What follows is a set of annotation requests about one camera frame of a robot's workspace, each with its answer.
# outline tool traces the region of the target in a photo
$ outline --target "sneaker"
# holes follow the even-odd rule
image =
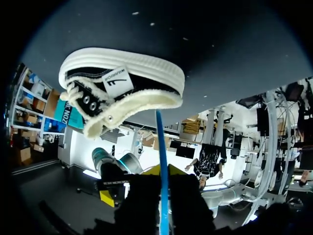
[[[59,83],[84,119],[83,133],[95,139],[130,116],[182,105],[185,76],[177,65],[153,56],[105,48],[84,48],[62,63]]]

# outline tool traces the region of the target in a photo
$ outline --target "blue pole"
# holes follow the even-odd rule
[[[156,110],[156,129],[160,153],[160,168],[161,168],[161,223],[160,234],[169,234],[168,222],[168,172],[166,161],[166,147],[164,141],[164,132],[161,118],[161,111]]]

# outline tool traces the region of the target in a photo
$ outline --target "wall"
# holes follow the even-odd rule
[[[195,150],[195,155],[194,155],[194,159],[195,158],[199,158],[199,154],[201,151],[201,145],[192,145],[191,147],[194,147]],[[147,169],[151,166],[157,165],[160,163],[159,160],[159,153],[157,150],[154,150],[152,147],[143,147],[144,152],[142,153],[142,155],[140,156],[140,164],[142,166],[142,169]],[[219,179],[218,178],[218,174],[215,177],[209,178],[206,182],[206,185],[216,185],[216,184],[222,184],[224,183],[226,180],[228,179],[232,179],[233,177],[233,173],[235,170],[235,163],[236,160],[233,160],[230,158],[230,150],[226,150],[226,154],[227,154],[227,163],[223,166],[223,179]],[[187,165],[189,165],[191,163],[191,159],[188,158],[183,158],[183,157],[178,157],[176,156],[175,152],[170,152],[167,151],[166,152],[166,156],[167,156],[167,163],[168,164],[172,164],[174,166],[176,166],[178,169],[185,171],[185,167]],[[194,174],[193,172],[193,167],[191,167],[186,173],[188,174]]]
[[[70,146],[70,161],[84,169],[95,171],[92,162],[92,151],[95,148],[104,148],[108,153],[111,153],[113,145],[115,145],[115,157],[122,158],[126,153],[130,152],[132,147],[134,133],[130,131],[128,136],[119,137],[117,144],[109,141],[103,141],[100,138],[90,140],[76,131],[73,132]]]
[[[73,131],[71,128],[66,128],[64,136],[61,136],[59,140],[58,158],[67,165],[72,165],[70,158],[70,147],[73,132],[75,131]]]

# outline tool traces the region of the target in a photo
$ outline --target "person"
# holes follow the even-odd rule
[[[221,159],[217,164],[218,157],[223,145],[223,128],[224,128],[224,109],[222,106],[219,110],[218,123],[214,133],[214,109],[210,110],[206,129],[203,134],[202,147],[199,159],[194,159],[191,164],[186,166],[185,170],[189,170],[194,166],[194,173],[199,180],[199,189],[203,190],[206,180],[214,177],[218,172],[219,178],[223,178],[222,166],[226,163],[226,158]]]
[[[197,167],[197,166],[199,166],[199,160],[196,158],[191,162],[191,164],[186,166],[185,170],[188,171],[190,169],[190,167],[194,166],[194,173],[196,174],[196,176],[199,179],[199,189],[203,190],[204,187],[206,186],[206,180],[208,178],[216,176],[219,172],[220,172],[219,173],[219,179],[223,178],[222,169],[223,169],[223,165],[225,163],[226,163],[226,159],[222,158],[218,164],[215,164],[213,172],[205,172],[205,171],[200,172],[198,167]]]
[[[308,178],[309,178],[309,172],[308,170],[304,170],[301,176],[301,179],[299,181],[299,186],[303,187],[304,185],[307,184],[308,182]]]

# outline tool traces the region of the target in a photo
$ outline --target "yellow object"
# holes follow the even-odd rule
[[[186,175],[187,173],[173,166],[172,164],[168,165],[168,170],[170,175]]]
[[[114,207],[114,200],[109,194],[108,190],[99,191],[101,201],[107,203],[109,206]]]
[[[160,175],[160,164],[155,165],[150,170],[143,172],[141,175]]]

